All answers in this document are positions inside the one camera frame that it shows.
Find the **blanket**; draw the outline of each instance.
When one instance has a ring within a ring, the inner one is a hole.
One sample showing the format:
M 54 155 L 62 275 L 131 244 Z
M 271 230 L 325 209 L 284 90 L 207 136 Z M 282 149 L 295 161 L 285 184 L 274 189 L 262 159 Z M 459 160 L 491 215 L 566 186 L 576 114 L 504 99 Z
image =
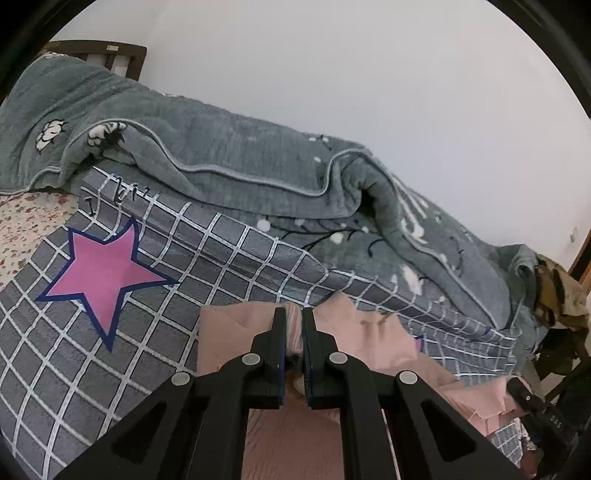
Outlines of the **blanket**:
M 61 187 L 89 158 L 110 159 L 310 251 L 329 268 L 390 289 L 402 282 L 494 329 L 533 322 L 521 308 L 525 288 L 512 288 L 531 277 L 505 268 L 527 261 L 501 261 L 495 247 L 355 142 L 161 95 L 48 53 L 2 105 L 0 155 L 0 193 Z M 517 254 L 533 257 L 526 248 Z M 531 349 L 535 340 L 526 343 Z
M 423 352 L 465 385 L 514 368 L 516 331 L 487 327 L 403 284 L 328 269 L 305 249 L 211 206 L 165 187 L 134 194 L 133 183 L 88 170 L 78 211 L 0 291 L 0 429 L 32 479 L 53 478 L 173 373 L 196 373 L 199 312 L 207 304 L 313 306 L 342 291 L 358 309 L 397 312 Z M 80 299 L 42 296 L 72 260 L 72 232 L 105 244 L 136 232 L 135 259 L 170 280 L 125 293 L 110 345 Z M 519 462 L 513 424 L 492 442 Z

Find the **gray fleece blanket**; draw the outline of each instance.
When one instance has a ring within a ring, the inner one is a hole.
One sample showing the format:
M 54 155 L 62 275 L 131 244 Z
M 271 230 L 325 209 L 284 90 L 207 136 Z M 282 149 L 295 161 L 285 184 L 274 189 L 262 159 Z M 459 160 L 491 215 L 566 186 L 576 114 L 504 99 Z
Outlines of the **gray fleece blanket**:
M 533 324 L 524 307 L 533 252 L 480 241 L 351 141 L 165 96 L 49 53 L 2 105 L 0 157 L 0 193 L 76 189 L 77 171 L 100 160 L 136 189 L 161 182 L 327 268 L 401 283 L 496 330 Z

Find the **gray checkered sheet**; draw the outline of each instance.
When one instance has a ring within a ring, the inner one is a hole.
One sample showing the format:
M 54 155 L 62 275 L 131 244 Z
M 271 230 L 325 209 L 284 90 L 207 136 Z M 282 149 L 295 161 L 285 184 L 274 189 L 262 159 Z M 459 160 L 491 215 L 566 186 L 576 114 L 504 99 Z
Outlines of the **gray checkered sheet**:
M 466 384 L 509 374 L 515 364 L 515 332 L 495 331 L 402 285 L 328 270 L 309 252 L 180 195 L 132 195 L 131 184 L 121 186 L 122 203 L 114 203 L 118 179 L 91 169 L 67 226 L 108 239 L 135 217 L 138 260 L 180 283 L 126 294 L 112 352 L 79 301 L 35 301 L 69 258 L 65 227 L 0 292 L 0 427 L 32 479 L 53 478 L 173 373 L 195 372 L 206 304 L 306 306 L 343 290 L 360 309 L 397 312 L 410 333 L 423 335 L 425 352 Z M 521 458 L 513 424 L 492 441 L 512 461 Z

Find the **round bolt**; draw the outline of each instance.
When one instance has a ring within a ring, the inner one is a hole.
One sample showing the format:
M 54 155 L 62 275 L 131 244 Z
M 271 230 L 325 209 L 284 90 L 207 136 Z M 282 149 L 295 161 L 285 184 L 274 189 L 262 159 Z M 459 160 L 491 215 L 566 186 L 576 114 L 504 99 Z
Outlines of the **round bolt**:
M 332 352 L 329 355 L 329 360 L 336 365 L 344 364 L 349 358 L 343 352 Z
M 400 372 L 398 378 L 402 383 L 407 385 L 414 385 L 418 380 L 417 374 L 415 372 L 411 372 L 410 370 Z
M 191 380 L 191 377 L 187 372 L 177 372 L 170 379 L 173 385 L 176 385 L 177 387 L 182 387 L 183 385 L 188 384 L 189 380 Z
M 256 365 L 260 361 L 261 357 L 258 356 L 256 353 L 247 353 L 245 356 L 242 357 L 242 363 L 245 365 Z

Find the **folded clothing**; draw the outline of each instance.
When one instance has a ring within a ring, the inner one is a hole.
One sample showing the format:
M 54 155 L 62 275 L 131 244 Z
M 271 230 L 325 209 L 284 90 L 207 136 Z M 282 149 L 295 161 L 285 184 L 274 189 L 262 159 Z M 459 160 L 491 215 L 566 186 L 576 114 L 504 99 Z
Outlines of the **folded clothing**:
M 215 372 L 248 352 L 252 338 L 271 327 L 277 306 L 247 302 L 203 307 L 197 373 Z M 301 355 L 301 311 L 292 303 L 281 306 L 287 314 L 287 353 Z M 371 370 L 388 375 L 408 369 L 416 372 L 483 435 L 523 414 L 506 392 L 509 377 L 465 387 L 437 361 L 418 351 L 396 314 L 362 312 L 347 295 L 337 292 L 314 309 L 314 318 L 318 330 L 335 337 L 340 351 L 360 359 Z M 297 388 L 287 384 L 283 408 L 250 413 L 242 478 L 343 478 L 337 411 L 310 410 Z

